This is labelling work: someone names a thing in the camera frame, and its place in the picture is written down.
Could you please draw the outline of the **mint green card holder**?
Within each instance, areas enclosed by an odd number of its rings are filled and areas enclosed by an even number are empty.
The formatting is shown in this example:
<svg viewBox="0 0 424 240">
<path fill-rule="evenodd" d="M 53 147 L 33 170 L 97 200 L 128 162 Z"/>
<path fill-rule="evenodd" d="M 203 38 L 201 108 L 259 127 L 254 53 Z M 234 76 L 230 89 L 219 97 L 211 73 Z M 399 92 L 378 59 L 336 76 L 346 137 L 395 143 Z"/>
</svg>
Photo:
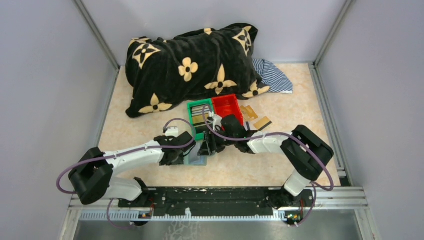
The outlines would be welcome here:
<svg viewBox="0 0 424 240">
<path fill-rule="evenodd" d="M 196 153 L 185 155 L 183 158 L 183 164 L 186 166 L 206 166 L 207 162 L 207 156 L 199 156 Z"/>
</svg>

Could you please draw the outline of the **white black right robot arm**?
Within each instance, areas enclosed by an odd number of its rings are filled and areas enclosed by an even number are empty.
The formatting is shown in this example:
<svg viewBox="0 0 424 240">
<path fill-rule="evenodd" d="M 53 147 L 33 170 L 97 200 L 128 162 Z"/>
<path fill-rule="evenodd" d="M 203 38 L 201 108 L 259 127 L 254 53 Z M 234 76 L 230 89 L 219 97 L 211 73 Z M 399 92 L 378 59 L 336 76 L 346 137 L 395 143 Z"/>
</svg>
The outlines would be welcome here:
<svg viewBox="0 0 424 240">
<path fill-rule="evenodd" d="M 334 181 L 326 168 L 334 156 L 333 149 L 304 125 L 298 125 L 290 134 L 285 132 L 264 133 L 246 130 L 231 114 L 224 118 L 210 113 L 203 117 L 208 128 L 199 155 L 214 155 L 227 146 L 235 146 L 246 154 L 283 154 L 294 167 L 293 173 L 282 187 L 281 199 L 287 206 L 295 206 L 301 200 L 301 192 L 310 183 L 325 173 L 330 181 L 328 190 L 334 188 Z"/>
</svg>

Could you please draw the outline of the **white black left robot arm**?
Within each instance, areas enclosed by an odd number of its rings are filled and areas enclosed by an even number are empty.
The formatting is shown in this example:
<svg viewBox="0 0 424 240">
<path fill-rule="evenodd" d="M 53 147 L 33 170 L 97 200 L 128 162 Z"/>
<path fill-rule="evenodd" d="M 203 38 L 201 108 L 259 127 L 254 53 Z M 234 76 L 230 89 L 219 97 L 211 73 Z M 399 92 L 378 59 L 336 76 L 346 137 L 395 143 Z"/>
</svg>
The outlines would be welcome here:
<svg viewBox="0 0 424 240">
<path fill-rule="evenodd" d="M 89 149 L 70 170 L 68 179 L 83 205 L 91 205 L 101 199 L 120 199 L 144 207 L 150 193 L 139 178 L 120 178 L 119 174 L 149 164 L 170 166 L 184 161 L 185 154 L 196 145 L 187 132 L 179 136 L 161 135 L 140 146 L 101 151 Z"/>
</svg>

